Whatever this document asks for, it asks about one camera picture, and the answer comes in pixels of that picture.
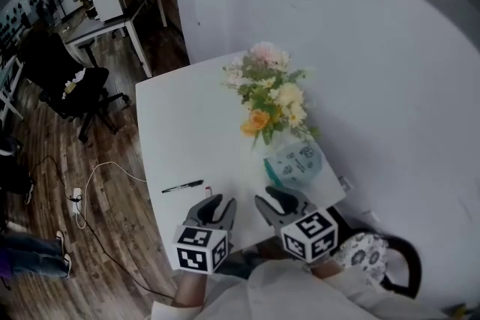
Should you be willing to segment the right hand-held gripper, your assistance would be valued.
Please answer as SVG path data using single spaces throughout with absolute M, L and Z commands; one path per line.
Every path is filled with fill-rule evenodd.
M 255 206 L 265 221 L 279 233 L 287 253 L 308 264 L 327 256 L 338 245 L 338 224 L 303 192 L 283 186 L 265 188 L 281 207 L 276 209 L 261 196 Z

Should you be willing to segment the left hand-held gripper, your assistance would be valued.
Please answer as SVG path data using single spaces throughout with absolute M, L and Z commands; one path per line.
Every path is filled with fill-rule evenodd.
M 189 210 L 184 225 L 176 227 L 172 241 L 174 270 L 211 275 L 230 254 L 237 201 L 231 198 L 214 220 L 222 199 L 222 194 L 205 198 Z

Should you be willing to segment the black pen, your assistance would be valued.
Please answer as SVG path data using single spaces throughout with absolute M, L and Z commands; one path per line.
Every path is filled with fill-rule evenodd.
M 162 190 L 161 192 L 162 193 L 171 193 L 171 192 L 174 192 L 174 191 L 177 191 L 177 190 L 183 190 L 183 189 L 186 189 L 186 188 L 198 187 L 198 186 L 203 185 L 203 183 L 204 183 L 204 180 L 192 181 L 192 182 L 188 182 L 186 184 L 180 184 L 178 186 L 167 188 L 165 190 Z

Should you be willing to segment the clear zip pouch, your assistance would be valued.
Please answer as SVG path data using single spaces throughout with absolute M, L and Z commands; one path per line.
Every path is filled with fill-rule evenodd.
M 322 171 L 323 153 L 316 142 L 294 142 L 263 159 L 265 170 L 277 186 L 300 190 Z

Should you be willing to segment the person's left forearm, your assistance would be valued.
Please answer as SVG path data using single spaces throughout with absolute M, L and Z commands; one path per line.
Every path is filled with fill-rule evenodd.
M 179 308 L 202 307 L 206 296 L 207 279 L 205 274 L 185 271 L 172 300 L 172 306 Z

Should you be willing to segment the person's right forearm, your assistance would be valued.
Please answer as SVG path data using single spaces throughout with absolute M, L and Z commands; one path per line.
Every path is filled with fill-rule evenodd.
M 317 278 L 324 280 L 343 272 L 344 268 L 334 260 L 328 260 L 319 264 L 311 265 L 310 272 Z

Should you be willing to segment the artificial flower bouquet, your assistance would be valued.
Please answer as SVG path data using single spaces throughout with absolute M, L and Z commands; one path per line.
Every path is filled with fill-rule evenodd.
M 272 146 L 282 133 L 301 141 L 317 134 L 308 124 L 305 93 L 298 84 L 307 72 L 290 65 L 287 51 L 263 41 L 223 67 L 224 86 L 236 92 L 248 111 L 240 130 L 253 144 L 261 139 Z

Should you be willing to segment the black curved chair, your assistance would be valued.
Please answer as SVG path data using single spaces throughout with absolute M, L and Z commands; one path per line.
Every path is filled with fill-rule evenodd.
M 397 293 L 399 295 L 406 296 L 408 298 L 416 298 L 422 283 L 422 263 L 421 259 L 415 249 L 415 247 L 402 238 L 398 238 L 393 235 L 383 234 L 373 229 L 369 229 L 365 226 L 359 228 L 351 227 L 347 221 L 341 216 L 340 212 L 334 208 L 328 208 L 332 217 L 337 221 L 339 235 L 338 246 L 334 250 L 334 253 L 338 247 L 348 238 L 360 231 L 373 232 L 379 234 L 381 237 L 388 241 L 387 249 L 387 270 L 384 280 L 379 283 L 384 289 Z M 389 272 L 389 268 L 394 265 L 394 260 L 400 259 L 406 266 L 406 285 L 401 286 L 393 280 L 392 274 Z

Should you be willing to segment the white power strip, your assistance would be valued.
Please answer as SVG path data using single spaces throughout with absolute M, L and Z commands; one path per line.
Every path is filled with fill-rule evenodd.
M 72 214 L 79 216 L 82 211 L 83 190 L 80 187 L 73 189 L 71 198 Z

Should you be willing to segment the white tissue pack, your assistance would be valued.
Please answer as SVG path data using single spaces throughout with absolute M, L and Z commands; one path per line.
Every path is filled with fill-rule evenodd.
M 72 80 L 69 80 L 65 83 L 64 92 L 62 94 L 63 99 L 65 99 L 66 96 L 75 89 L 78 83 L 82 82 L 85 76 L 85 73 L 86 73 L 86 69 L 84 68 L 83 70 L 77 72 L 75 74 L 75 77 Z

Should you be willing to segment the dark desk with white legs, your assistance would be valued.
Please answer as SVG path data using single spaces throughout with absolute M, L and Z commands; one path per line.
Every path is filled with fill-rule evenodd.
M 101 22 L 99 19 L 84 19 L 74 30 L 70 37 L 66 39 L 64 45 L 68 52 L 75 58 L 80 58 L 79 47 L 81 43 L 87 40 L 106 34 L 107 32 L 127 29 L 128 36 L 134 47 L 134 52 L 139 58 L 143 71 L 148 78 L 152 78 L 152 69 L 149 60 L 140 43 L 137 30 L 134 26 L 134 20 L 138 17 L 142 8 L 146 5 L 148 0 L 136 0 L 131 6 L 130 10 L 124 16 L 120 16 L 106 22 Z M 167 18 L 164 13 L 162 0 L 156 0 L 157 8 L 160 13 L 161 22 L 164 28 L 167 27 Z

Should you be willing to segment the black office chair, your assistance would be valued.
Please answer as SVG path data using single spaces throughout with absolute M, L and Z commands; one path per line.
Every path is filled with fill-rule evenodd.
M 108 93 L 106 83 L 110 72 L 106 68 L 85 67 L 68 52 L 57 33 L 33 33 L 23 43 L 19 53 L 26 78 L 41 89 L 40 101 L 63 119 L 82 119 L 79 141 L 88 141 L 87 129 L 93 117 L 98 117 L 112 134 L 118 132 L 108 117 L 107 107 L 118 99 L 125 104 L 131 100 L 124 93 Z M 86 71 L 82 82 L 63 99 L 65 83 L 84 68 Z

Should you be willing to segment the white box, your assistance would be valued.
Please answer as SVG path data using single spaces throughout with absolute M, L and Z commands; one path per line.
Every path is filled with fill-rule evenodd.
M 106 22 L 125 14 L 135 0 L 93 0 L 100 21 Z

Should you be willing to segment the white frame table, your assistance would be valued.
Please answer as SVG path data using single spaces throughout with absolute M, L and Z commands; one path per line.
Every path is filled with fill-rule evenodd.
M 14 93 L 20 77 L 22 76 L 23 63 L 13 55 L 7 62 L 0 66 L 0 122 L 4 124 L 9 112 L 15 114 L 22 121 L 24 117 L 14 107 Z

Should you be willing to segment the wall rack of black items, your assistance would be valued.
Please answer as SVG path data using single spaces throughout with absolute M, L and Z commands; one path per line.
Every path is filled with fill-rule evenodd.
M 0 10 L 0 51 L 17 35 L 24 25 L 22 20 L 27 19 L 35 12 L 38 0 L 10 0 Z

